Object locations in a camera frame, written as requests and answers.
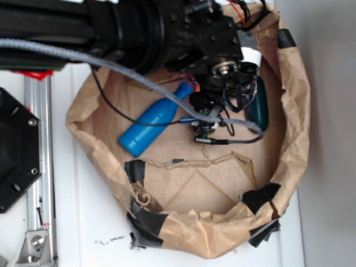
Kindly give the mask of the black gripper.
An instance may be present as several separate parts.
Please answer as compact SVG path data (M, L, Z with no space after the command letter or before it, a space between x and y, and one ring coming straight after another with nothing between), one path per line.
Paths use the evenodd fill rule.
M164 66L193 74L201 91L230 110L244 108L261 64L255 36L224 15L215 1L166 1L167 54Z

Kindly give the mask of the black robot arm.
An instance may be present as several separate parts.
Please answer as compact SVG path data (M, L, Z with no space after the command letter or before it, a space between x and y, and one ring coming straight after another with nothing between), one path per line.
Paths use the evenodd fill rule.
M1 38L83 52L142 75L189 73L227 105L255 92L261 62L254 35L215 1L2 1Z

